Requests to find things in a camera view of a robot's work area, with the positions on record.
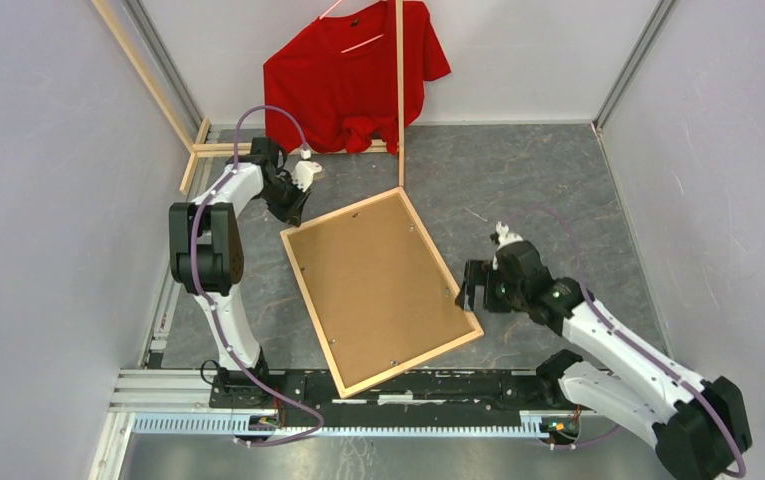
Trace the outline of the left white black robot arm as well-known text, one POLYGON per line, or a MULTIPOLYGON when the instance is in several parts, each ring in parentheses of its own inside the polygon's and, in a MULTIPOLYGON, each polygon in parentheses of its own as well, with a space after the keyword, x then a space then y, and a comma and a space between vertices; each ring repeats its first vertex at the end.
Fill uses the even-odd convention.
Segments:
POLYGON ((168 212, 171 275, 203 309, 218 346, 210 384, 253 408, 274 390, 241 296, 245 257, 237 218, 248 203, 261 200, 277 220, 300 226, 320 166, 303 157, 288 171, 286 159, 275 140, 256 137, 249 153, 233 155, 205 192, 168 212))

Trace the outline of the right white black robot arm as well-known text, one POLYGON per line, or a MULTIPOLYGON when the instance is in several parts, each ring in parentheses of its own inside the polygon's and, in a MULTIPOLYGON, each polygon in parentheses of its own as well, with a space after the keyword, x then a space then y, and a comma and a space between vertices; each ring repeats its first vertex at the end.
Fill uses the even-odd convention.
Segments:
POLYGON ((529 241, 492 237, 489 259, 466 262, 457 306, 524 313, 584 350, 539 367, 538 400, 586 407, 644 441, 675 479, 743 479, 752 434, 741 389, 710 380, 652 347, 611 314, 580 278, 555 277, 529 241))

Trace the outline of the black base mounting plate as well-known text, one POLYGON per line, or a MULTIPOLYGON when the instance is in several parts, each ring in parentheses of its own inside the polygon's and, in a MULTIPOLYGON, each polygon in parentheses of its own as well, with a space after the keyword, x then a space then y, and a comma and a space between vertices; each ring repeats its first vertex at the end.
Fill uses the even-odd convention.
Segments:
POLYGON ((215 409, 273 409, 282 426, 497 426, 522 412, 573 413, 558 386, 533 370, 411 370, 349 398, 328 370, 272 370, 257 386, 243 373, 207 371, 215 409))

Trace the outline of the wooden clothes rack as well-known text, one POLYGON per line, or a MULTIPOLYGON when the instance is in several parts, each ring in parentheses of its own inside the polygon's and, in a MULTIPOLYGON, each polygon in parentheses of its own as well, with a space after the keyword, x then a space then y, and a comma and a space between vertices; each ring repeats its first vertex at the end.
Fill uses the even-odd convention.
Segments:
MULTIPOLYGON (((145 64, 143 57, 133 45, 131 37, 125 31, 120 22, 120 17, 114 12, 114 8, 109 1, 93 0, 92 4, 104 21, 118 45, 123 50, 132 67, 140 77, 141 81, 155 100, 159 109, 164 114, 166 120, 171 125, 178 139, 189 154, 187 166, 179 186, 179 191, 187 194, 193 181, 193 175, 196 172, 198 162, 205 158, 229 157, 233 154, 234 146, 232 143, 206 143, 205 139, 211 126, 210 120, 204 118, 200 122, 199 129, 195 136, 191 136, 182 126, 178 115, 168 105, 168 99, 165 92, 160 88, 155 75, 145 64)), ((395 1, 394 22, 396 35, 396 82, 397 82, 397 127, 398 127, 398 147, 397 147, 397 173, 400 189, 405 187, 406 183, 406 140, 405 140, 405 89, 404 89, 404 25, 403 25, 403 1, 395 1)))

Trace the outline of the red t-shirt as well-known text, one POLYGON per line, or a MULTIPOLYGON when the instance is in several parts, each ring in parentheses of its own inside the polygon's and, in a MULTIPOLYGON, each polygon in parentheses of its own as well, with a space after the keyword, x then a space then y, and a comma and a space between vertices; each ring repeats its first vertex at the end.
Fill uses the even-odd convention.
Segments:
MULTIPOLYGON (((317 19, 263 65, 265 133, 286 149, 361 153, 373 139, 397 152, 396 35, 392 1, 386 34, 356 53, 337 54, 317 19)), ((451 72, 427 5, 403 4, 405 121, 421 114, 426 85, 451 72)))

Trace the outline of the pink clothes hanger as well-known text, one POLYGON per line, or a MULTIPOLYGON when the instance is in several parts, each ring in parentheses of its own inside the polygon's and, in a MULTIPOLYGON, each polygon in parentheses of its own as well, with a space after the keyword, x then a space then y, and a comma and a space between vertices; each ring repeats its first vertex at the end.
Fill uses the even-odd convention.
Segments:
POLYGON ((317 22, 335 53, 356 53, 386 34, 390 7, 389 1, 336 1, 317 22))

